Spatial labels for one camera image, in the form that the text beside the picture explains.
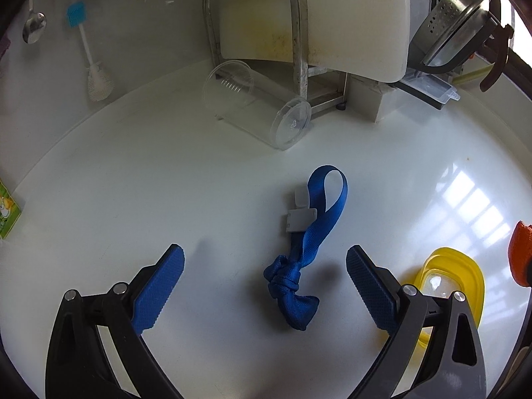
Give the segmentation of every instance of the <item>clear plastic cup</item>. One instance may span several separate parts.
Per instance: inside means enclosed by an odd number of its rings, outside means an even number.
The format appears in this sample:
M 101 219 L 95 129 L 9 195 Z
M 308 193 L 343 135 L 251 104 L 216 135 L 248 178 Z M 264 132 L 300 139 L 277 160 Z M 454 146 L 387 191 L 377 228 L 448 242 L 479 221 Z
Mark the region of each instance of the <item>clear plastic cup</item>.
M 203 101 L 217 118 L 279 150 L 304 136 L 312 113 L 307 101 L 238 60 L 209 74 Z

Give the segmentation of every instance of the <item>knot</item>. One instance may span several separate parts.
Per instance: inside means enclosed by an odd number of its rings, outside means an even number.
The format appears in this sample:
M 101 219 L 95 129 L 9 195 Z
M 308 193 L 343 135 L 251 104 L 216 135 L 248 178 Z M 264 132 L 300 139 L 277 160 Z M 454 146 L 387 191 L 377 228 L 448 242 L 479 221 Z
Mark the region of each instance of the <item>knot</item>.
M 264 270 L 265 279 L 270 282 L 268 290 L 288 324 L 296 330 L 306 330 L 312 317 L 318 310 L 319 299 L 314 296 L 299 296 L 301 277 L 300 262 L 291 261 L 284 255 L 279 255 L 272 265 Z

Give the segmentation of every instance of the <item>silver screw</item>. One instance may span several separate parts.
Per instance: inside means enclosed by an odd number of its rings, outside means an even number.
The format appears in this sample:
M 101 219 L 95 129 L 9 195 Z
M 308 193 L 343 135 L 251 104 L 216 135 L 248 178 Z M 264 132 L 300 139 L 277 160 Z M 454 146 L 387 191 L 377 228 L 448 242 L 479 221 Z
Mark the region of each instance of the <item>silver screw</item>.
M 120 282 L 119 284 L 116 284 L 114 287 L 113 287 L 113 292 L 115 294 L 123 294 L 127 291 L 128 289 L 128 286 L 127 284 L 125 284 L 124 282 Z
M 465 297 L 465 294 L 460 291 L 456 291 L 456 293 L 454 293 L 454 298 L 456 298 L 459 302 L 464 302 L 466 299 Z
M 65 293 L 65 300 L 66 301 L 71 301 L 71 300 L 74 300 L 75 299 L 75 290 L 74 289 L 69 289 L 66 293 Z
M 416 295 L 418 293 L 418 290 L 416 289 L 416 287 L 412 285 L 405 285 L 403 287 L 403 291 L 405 294 L 408 294 L 408 295 Z

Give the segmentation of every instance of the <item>white table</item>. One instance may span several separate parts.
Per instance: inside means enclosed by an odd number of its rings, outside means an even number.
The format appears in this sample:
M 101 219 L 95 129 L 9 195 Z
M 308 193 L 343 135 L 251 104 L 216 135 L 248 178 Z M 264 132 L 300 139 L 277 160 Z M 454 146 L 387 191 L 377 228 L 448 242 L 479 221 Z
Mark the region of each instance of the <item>white table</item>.
M 506 248 L 515 223 L 532 222 L 530 181 L 504 148 L 459 105 L 436 111 L 419 102 L 377 125 L 329 113 L 278 152 L 204 110 L 207 72 L 205 63 L 190 67 L 107 106 L 15 192 L 23 213 L 0 246 L 0 326 L 34 391 L 44 397 L 64 292 L 101 294 L 129 282 L 171 243 L 185 250 L 185 271 L 143 337 L 187 399 L 346 398 L 386 339 L 345 272 L 355 244 L 402 282 L 441 246 L 477 261 L 486 281 L 479 331 L 491 389 L 529 295 L 510 276 Z M 302 272 L 300 294 L 321 303 L 307 331 L 297 332 L 268 295 L 262 270 L 287 253 L 284 215 L 294 187 L 324 164 L 342 169 L 349 196 Z M 339 183 L 328 177 L 331 201 Z M 482 210 L 467 201 L 477 189 L 491 206 L 481 228 L 467 221 Z

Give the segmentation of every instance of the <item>metal rack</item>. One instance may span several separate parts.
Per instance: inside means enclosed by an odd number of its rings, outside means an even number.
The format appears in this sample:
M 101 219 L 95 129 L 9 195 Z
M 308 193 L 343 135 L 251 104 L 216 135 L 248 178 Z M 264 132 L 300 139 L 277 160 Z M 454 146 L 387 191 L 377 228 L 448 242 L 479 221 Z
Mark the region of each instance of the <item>metal rack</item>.
M 292 14 L 292 65 L 294 92 L 307 100 L 309 97 L 309 78 L 326 73 L 328 69 L 319 66 L 309 67 L 309 10 L 307 0 L 290 0 Z M 208 33 L 212 63 L 217 66 L 225 59 L 221 54 L 220 41 L 214 31 L 211 0 L 203 0 L 203 16 Z M 348 93 L 348 74 L 340 72 L 337 91 L 320 95 L 309 100 L 312 114 L 332 106 L 345 109 Z

